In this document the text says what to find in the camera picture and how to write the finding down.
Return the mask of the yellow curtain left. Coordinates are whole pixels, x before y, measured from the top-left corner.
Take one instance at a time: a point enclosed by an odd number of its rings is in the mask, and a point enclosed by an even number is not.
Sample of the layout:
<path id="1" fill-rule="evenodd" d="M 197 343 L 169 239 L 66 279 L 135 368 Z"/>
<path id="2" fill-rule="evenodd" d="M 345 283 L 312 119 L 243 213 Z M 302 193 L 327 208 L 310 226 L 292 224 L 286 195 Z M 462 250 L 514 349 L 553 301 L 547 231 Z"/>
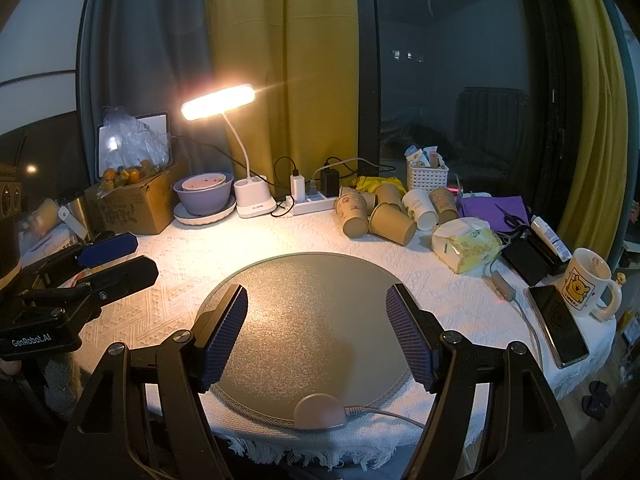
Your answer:
<path id="1" fill-rule="evenodd" d="M 286 164 L 310 177 L 358 153 L 357 0 L 205 0 L 216 88 L 251 84 L 256 99 L 226 128 L 244 162 L 288 192 Z"/>

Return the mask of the round grey glitter mat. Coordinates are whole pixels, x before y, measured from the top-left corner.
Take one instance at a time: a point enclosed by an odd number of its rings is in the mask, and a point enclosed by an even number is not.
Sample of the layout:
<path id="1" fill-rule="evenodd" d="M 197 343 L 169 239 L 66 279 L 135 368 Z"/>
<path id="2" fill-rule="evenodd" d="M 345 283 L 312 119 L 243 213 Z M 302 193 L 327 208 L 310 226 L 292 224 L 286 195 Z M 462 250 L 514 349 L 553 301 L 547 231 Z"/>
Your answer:
<path id="1" fill-rule="evenodd" d="M 210 392 L 255 422 L 290 428 L 311 394 L 379 408 L 410 370 L 386 313 L 398 278 L 367 260 L 300 252 L 258 261 L 221 281 L 200 310 L 233 285 L 248 310 L 220 381 Z"/>

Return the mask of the white power strip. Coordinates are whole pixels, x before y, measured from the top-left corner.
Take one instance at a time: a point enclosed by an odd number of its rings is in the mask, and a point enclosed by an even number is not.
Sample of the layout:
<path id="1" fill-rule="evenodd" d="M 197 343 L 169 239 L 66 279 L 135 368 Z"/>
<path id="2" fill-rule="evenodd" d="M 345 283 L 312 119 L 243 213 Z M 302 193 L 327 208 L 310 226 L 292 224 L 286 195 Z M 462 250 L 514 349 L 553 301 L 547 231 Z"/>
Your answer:
<path id="1" fill-rule="evenodd" d="M 293 216 L 314 214 L 315 212 L 332 210 L 335 202 L 336 197 L 326 197 L 320 192 L 314 195 L 308 195 L 301 202 L 296 202 L 296 200 L 293 200 L 291 197 L 287 197 L 285 202 L 285 212 L 287 214 L 292 214 Z"/>

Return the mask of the brown paper cup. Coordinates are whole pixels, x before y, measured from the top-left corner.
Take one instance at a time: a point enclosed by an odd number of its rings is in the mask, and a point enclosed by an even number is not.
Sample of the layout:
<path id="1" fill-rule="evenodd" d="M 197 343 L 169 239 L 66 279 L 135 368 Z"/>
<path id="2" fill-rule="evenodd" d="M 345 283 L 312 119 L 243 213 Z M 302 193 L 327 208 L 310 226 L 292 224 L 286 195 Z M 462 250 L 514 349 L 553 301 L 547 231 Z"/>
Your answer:
<path id="1" fill-rule="evenodd" d="M 407 246 L 416 234 L 416 222 L 393 204 L 378 204 L 369 218 L 369 232 L 401 246 Z"/>
<path id="2" fill-rule="evenodd" d="M 397 210 L 402 210 L 400 189 L 390 182 L 384 182 L 375 190 L 376 203 L 393 206 Z"/>

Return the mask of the black scissors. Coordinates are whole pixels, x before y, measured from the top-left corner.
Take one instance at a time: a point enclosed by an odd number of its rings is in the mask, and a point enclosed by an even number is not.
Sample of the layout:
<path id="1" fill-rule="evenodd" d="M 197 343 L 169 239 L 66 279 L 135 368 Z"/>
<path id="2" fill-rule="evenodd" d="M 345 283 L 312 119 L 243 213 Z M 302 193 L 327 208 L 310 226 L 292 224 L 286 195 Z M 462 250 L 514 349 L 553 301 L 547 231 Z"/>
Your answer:
<path id="1" fill-rule="evenodd" d="M 503 214 L 503 223 L 511 231 L 517 230 L 521 226 L 527 226 L 527 222 L 516 214 L 511 214 L 509 211 L 506 211 L 498 204 L 495 204 L 495 207 Z"/>

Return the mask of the plastic bag of oranges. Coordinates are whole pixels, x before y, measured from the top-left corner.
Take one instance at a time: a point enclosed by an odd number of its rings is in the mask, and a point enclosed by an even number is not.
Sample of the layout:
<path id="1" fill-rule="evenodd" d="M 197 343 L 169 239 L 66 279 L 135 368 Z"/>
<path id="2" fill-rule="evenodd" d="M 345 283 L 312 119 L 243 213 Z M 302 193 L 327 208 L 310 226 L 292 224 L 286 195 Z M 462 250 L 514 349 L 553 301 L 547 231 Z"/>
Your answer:
<path id="1" fill-rule="evenodd" d="M 98 141 L 99 196 L 155 176 L 171 162 L 168 133 L 153 129 L 122 107 L 106 110 Z"/>

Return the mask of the white plate under bowl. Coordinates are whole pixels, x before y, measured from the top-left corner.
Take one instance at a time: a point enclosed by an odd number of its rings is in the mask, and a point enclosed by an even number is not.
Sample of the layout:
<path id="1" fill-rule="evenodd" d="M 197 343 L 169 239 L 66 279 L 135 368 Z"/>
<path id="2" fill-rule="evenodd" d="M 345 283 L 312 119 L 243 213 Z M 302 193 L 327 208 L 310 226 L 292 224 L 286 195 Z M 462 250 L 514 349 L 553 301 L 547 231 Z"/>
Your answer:
<path id="1" fill-rule="evenodd" d="M 230 196 L 228 202 L 220 211 L 199 216 L 198 214 L 191 214 L 182 203 L 178 203 L 174 208 L 174 218 L 185 226 L 209 226 L 230 216 L 235 211 L 235 207 L 235 197 Z"/>

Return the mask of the brown patterned cup right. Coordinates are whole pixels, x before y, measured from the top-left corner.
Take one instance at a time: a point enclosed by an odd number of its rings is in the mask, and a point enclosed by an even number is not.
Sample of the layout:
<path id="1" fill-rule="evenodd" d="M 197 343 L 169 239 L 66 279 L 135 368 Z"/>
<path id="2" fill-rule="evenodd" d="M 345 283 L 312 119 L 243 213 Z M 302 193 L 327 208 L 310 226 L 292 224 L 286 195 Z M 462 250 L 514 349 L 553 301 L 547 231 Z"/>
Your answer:
<path id="1" fill-rule="evenodd" d="M 434 188 L 434 190 L 428 194 L 428 197 L 435 208 L 438 217 L 437 223 L 440 226 L 459 218 L 456 199 L 448 188 Z"/>

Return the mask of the grey curtain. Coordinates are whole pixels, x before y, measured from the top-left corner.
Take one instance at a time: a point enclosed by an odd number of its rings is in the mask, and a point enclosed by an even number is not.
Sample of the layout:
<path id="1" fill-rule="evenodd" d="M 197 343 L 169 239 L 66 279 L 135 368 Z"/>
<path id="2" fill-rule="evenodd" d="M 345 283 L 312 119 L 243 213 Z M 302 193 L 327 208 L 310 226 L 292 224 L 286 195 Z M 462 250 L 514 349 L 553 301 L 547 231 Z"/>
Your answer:
<path id="1" fill-rule="evenodd" d="M 76 98 L 90 180 L 106 110 L 165 113 L 172 151 L 194 174 L 231 171 L 221 120 L 188 122 L 182 104 L 213 91 L 205 0 L 85 0 L 77 44 Z"/>

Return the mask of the yellow cloth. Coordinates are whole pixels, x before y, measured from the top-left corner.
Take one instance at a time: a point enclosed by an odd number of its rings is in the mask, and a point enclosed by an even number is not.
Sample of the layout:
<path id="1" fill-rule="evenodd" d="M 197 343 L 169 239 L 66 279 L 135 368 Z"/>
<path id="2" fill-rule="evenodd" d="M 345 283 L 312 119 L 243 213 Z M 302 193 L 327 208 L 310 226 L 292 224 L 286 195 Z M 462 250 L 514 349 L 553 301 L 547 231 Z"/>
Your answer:
<path id="1" fill-rule="evenodd" d="M 366 192 L 366 193 L 375 193 L 376 190 L 382 184 L 392 184 L 398 188 L 400 195 L 404 195 L 407 192 L 405 185 L 402 184 L 401 180 L 396 177 L 382 178 L 382 177 L 369 177 L 369 176 L 359 176 L 355 179 L 352 179 L 352 182 L 349 183 L 351 188 L 354 188 L 358 192 Z"/>

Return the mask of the patterned paper cup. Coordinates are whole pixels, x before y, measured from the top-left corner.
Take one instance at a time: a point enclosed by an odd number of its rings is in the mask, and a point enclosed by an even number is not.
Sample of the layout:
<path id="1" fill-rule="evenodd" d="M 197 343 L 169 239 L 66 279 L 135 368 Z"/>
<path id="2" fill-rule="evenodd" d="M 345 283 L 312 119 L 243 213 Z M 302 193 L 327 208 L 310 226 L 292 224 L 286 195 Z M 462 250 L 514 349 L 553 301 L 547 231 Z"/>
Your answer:
<path id="1" fill-rule="evenodd" d="M 360 238 L 368 232 L 368 216 L 361 198 L 355 194 L 340 196 L 334 209 L 344 235 Z"/>

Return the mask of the brown paper cup back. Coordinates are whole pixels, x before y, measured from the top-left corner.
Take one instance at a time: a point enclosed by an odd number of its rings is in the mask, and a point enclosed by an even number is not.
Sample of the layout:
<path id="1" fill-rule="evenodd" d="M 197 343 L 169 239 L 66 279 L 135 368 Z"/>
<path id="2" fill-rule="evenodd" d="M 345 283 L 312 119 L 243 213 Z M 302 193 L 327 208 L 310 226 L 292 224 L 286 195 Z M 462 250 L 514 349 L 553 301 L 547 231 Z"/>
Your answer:
<path id="1" fill-rule="evenodd" d="M 393 206 L 397 210 L 402 210 L 400 189 L 390 182 L 384 182 L 375 190 L 376 203 Z"/>

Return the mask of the white tube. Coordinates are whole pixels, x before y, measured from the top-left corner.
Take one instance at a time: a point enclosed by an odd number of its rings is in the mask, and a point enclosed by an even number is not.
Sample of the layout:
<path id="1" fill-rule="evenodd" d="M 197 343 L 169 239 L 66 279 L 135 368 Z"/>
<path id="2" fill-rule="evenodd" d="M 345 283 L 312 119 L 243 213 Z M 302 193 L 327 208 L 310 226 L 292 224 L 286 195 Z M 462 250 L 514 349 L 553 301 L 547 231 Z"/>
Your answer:
<path id="1" fill-rule="evenodd" d="M 546 244 L 562 262 L 570 261 L 570 258 L 572 258 L 572 252 L 567 248 L 559 235 L 555 233 L 555 230 L 552 229 L 547 222 L 542 220 L 539 216 L 533 216 L 530 226 L 542 239 L 544 244 Z"/>

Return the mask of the purple bowl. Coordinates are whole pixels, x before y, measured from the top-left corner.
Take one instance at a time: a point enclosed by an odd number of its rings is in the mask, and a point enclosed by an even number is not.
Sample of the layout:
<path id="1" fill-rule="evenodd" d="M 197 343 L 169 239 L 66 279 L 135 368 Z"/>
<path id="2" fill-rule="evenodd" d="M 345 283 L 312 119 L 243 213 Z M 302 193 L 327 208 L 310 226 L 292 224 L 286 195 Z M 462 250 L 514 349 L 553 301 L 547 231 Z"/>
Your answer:
<path id="1" fill-rule="evenodd" d="M 228 172 L 209 172 L 183 178 L 172 188 L 187 211 L 201 216 L 221 210 L 231 196 L 233 181 Z"/>

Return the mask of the yellow curtain right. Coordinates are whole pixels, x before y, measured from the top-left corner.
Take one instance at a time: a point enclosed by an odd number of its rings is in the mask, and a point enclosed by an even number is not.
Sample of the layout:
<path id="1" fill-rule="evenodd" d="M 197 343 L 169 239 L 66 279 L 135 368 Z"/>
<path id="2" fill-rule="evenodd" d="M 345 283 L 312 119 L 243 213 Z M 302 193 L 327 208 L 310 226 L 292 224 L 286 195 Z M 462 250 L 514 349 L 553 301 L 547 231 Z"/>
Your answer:
<path id="1" fill-rule="evenodd" d="M 610 254 L 623 210 L 628 106 L 623 63 L 603 0 L 568 0 L 582 71 L 582 125 L 574 177 L 560 222 L 570 246 Z"/>

